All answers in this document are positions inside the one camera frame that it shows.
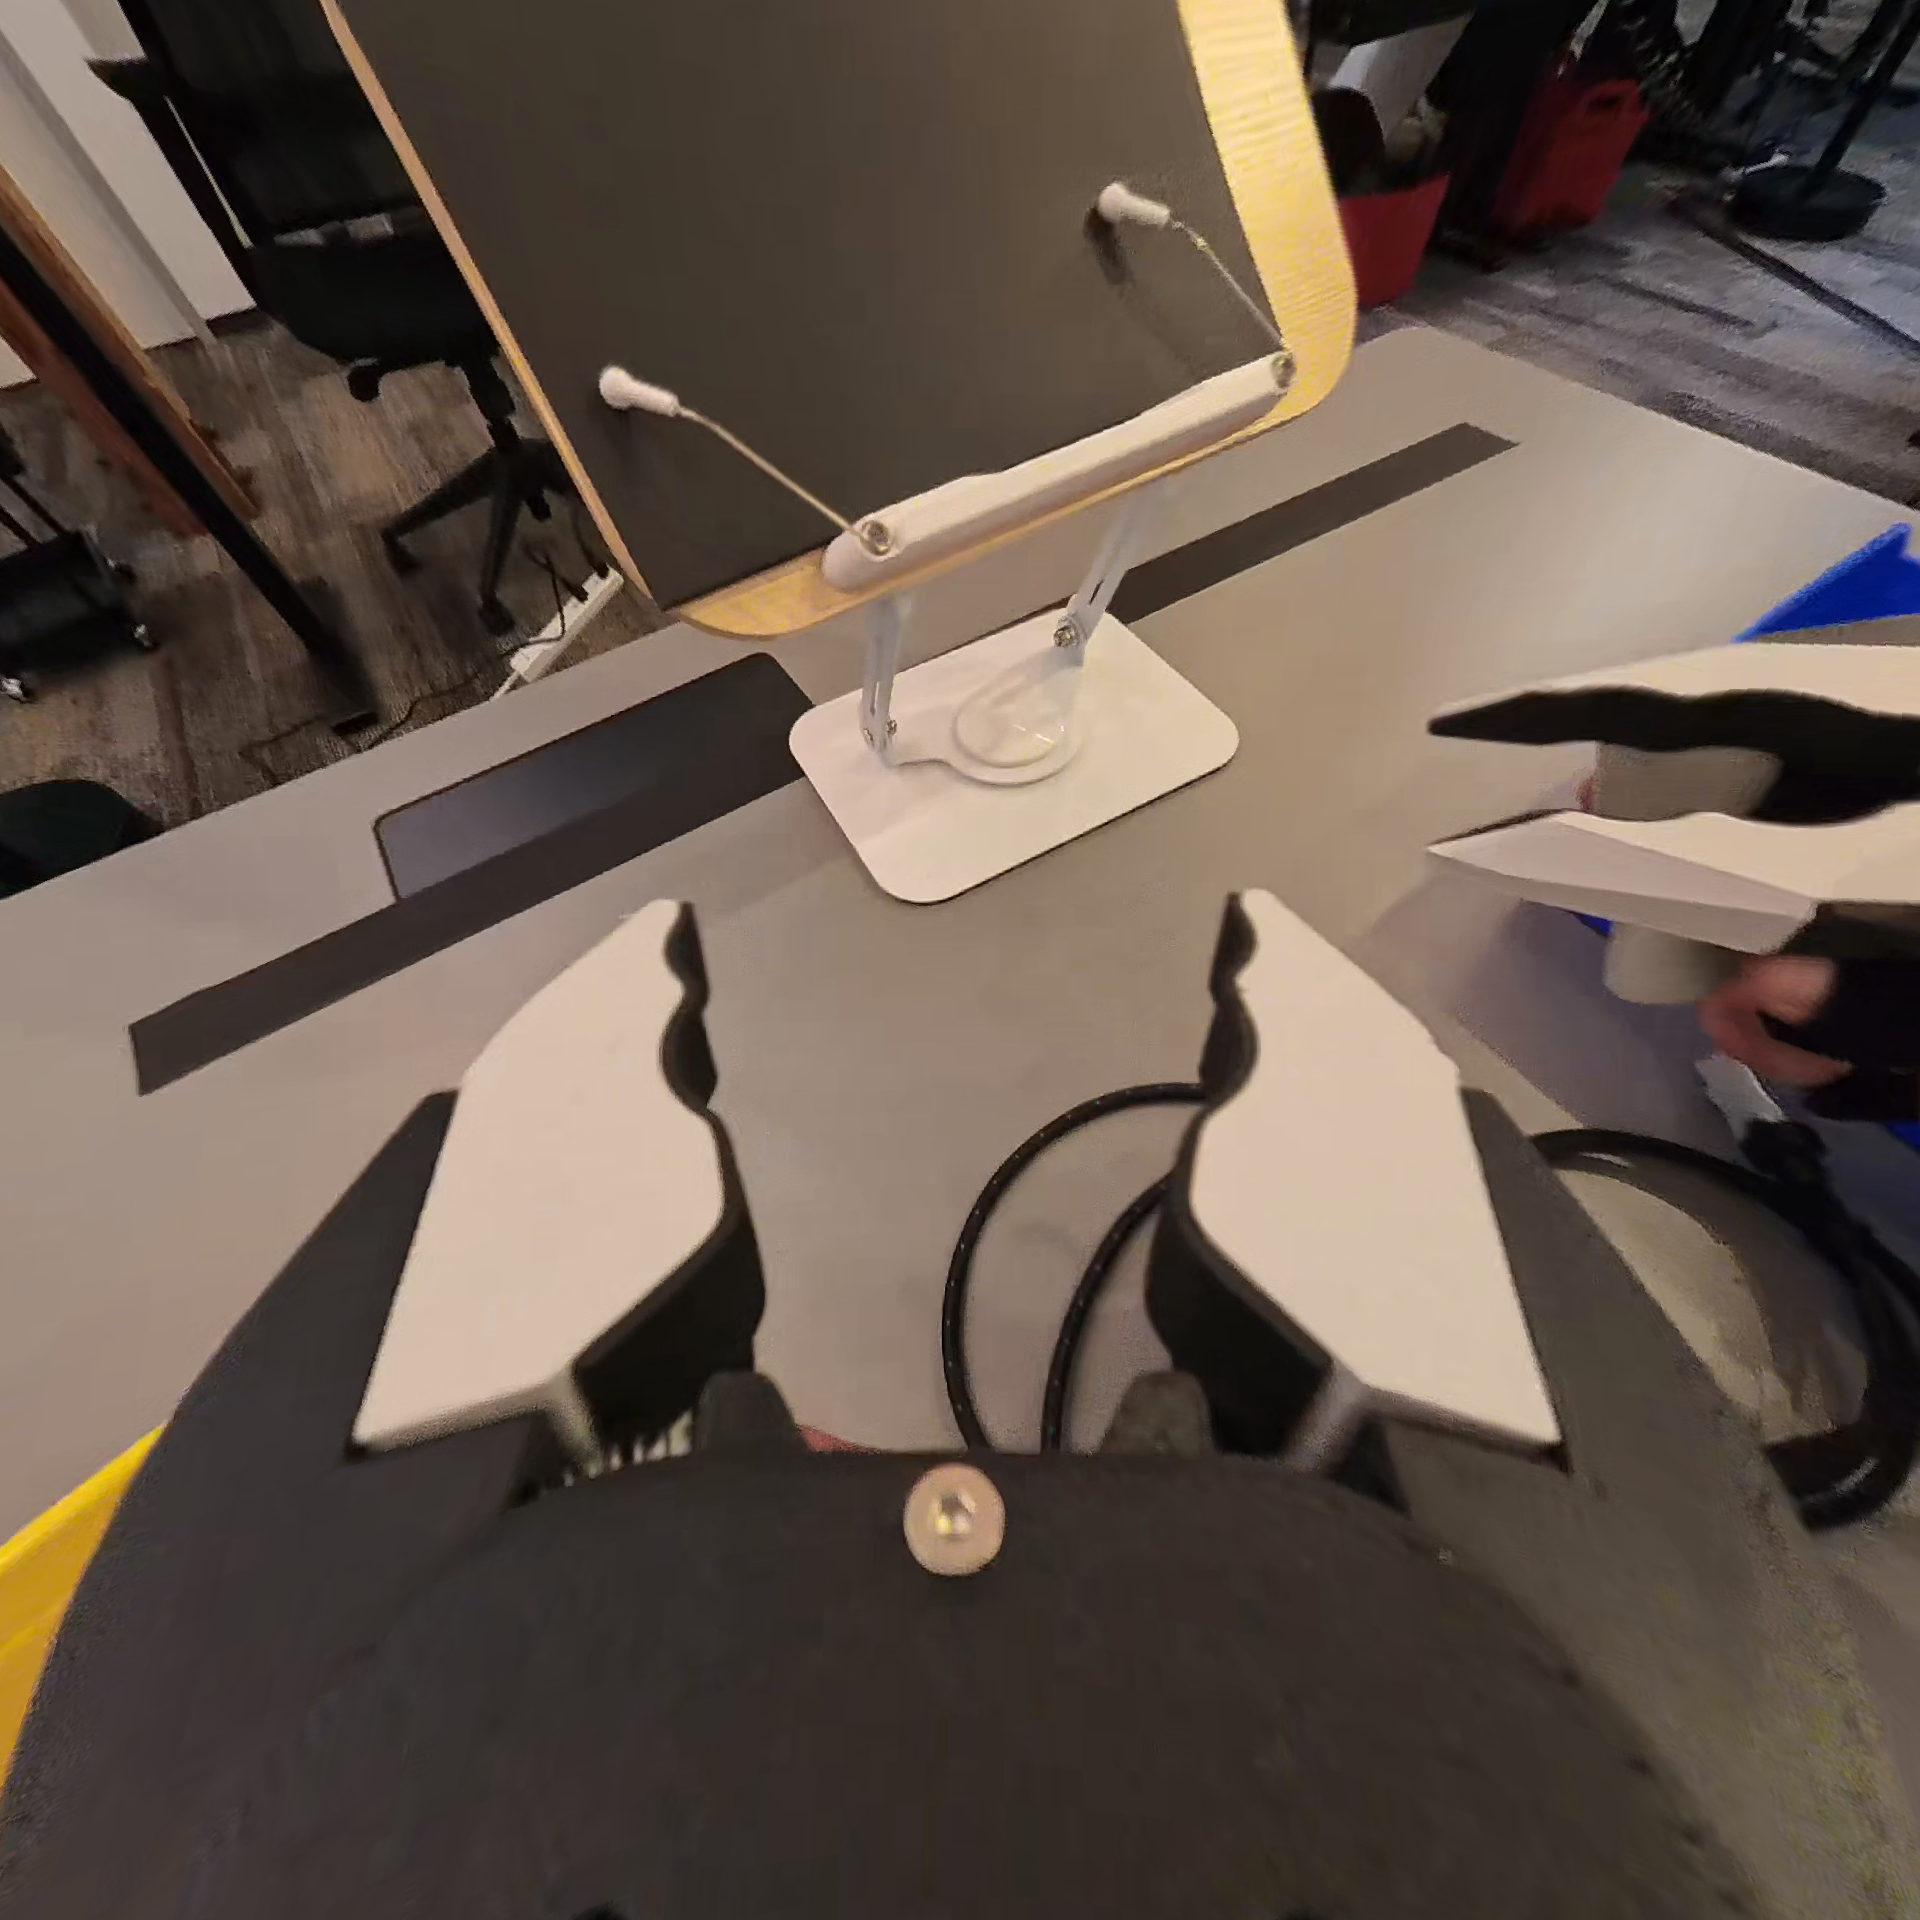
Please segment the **white bracket bar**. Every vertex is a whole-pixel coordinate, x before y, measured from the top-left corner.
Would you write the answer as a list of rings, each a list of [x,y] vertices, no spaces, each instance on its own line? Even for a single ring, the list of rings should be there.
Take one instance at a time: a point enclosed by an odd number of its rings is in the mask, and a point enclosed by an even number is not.
[[[1126,486],[1268,419],[1293,371],[1290,353],[1271,353],[1015,467],[896,500],[825,545],[821,580],[871,587]]]

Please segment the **person's right hand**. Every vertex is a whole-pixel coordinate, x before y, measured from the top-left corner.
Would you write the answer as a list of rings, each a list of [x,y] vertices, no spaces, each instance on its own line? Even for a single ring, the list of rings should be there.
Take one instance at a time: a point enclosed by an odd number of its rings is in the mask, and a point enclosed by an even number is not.
[[[1779,1040],[1768,1023],[1800,1032],[1827,1005],[1834,979],[1839,971],[1827,957],[1752,957],[1697,998],[1697,1027],[1727,1060],[1757,1078],[1789,1091],[1819,1091],[1849,1078],[1851,1064]]]

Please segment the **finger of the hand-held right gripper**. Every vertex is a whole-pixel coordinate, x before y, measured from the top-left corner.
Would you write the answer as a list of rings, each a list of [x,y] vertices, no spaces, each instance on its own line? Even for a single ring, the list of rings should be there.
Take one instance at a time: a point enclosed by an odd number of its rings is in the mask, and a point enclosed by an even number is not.
[[[1592,751],[1605,820],[1854,824],[1915,799],[1915,648],[1752,641],[1532,684],[1433,739]]]
[[[1508,897],[1605,920],[1605,988],[1651,1005],[1706,995],[1819,918],[1915,918],[1915,809],[1849,824],[1560,809],[1433,844],[1429,858]]]

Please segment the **grey divider panel tan edge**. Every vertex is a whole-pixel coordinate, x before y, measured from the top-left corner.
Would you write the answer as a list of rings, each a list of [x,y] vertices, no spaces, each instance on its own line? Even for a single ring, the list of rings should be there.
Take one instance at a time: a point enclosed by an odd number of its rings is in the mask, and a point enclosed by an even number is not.
[[[1283,3],[324,3],[422,205],[612,566],[669,618],[768,644],[831,587],[841,520],[1063,447],[1274,343],[1268,414],[902,574],[925,585],[1311,412],[1355,278]]]

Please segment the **yellow storage bin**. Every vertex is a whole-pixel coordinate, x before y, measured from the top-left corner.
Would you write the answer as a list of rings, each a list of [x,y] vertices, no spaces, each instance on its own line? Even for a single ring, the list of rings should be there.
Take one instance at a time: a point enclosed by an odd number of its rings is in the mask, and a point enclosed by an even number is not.
[[[161,1441],[133,1441],[74,1491],[3,1541],[3,1769],[10,1769],[58,1623],[102,1539]]]

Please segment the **red bag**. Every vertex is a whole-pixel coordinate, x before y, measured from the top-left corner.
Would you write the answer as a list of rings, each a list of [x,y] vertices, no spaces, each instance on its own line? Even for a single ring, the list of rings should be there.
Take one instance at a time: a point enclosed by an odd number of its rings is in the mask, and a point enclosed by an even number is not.
[[[1592,227],[1643,129],[1633,78],[1595,78],[1577,61],[1553,70],[1520,114],[1490,233],[1532,242]]]
[[[1359,310],[1377,310],[1411,292],[1450,183],[1450,171],[1429,171],[1420,180],[1336,195]]]

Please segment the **black office chair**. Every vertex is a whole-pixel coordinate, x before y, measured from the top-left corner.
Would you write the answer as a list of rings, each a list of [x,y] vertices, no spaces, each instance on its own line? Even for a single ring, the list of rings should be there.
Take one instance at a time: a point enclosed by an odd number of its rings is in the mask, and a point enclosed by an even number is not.
[[[339,361],[357,401],[396,371],[466,382],[486,450],[378,529],[415,572],[422,529],[486,503],[477,618],[514,628],[498,597],[518,520],[572,494],[552,443],[522,434],[498,343],[357,82],[320,3],[119,3],[137,51],[93,60],[146,129],[251,304]]]

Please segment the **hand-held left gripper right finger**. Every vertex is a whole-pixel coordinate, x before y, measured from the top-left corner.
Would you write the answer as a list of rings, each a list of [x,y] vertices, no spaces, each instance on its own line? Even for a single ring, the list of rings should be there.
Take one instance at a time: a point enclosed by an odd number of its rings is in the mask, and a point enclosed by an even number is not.
[[[1141,1303],[1217,1451],[1340,1470],[1407,1426],[1551,1465],[1565,1426],[1454,1057],[1263,889],[1228,894],[1207,993]]]

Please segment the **white power strip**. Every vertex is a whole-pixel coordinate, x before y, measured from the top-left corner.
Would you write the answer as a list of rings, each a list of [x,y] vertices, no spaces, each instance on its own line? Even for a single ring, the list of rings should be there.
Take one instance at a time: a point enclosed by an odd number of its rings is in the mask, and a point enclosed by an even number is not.
[[[625,579],[612,569],[592,574],[577,592],[557,597],[556,615],[542,629],[508,648],[502,680],[493,685],[493,701],[535,685],[557,674],[587,629],[608,615],[625,592]]]

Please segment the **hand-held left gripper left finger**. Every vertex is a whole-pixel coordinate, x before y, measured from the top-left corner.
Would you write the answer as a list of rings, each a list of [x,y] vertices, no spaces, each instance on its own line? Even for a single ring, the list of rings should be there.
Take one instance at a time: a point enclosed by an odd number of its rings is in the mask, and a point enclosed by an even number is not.
[[[768,1286],[715,1117],[687,902],[648,902],[474,1057],[350,1441],[361,1453],[531,1417],[568,1470],[692,1446],[703,1392],[755,1369]]]

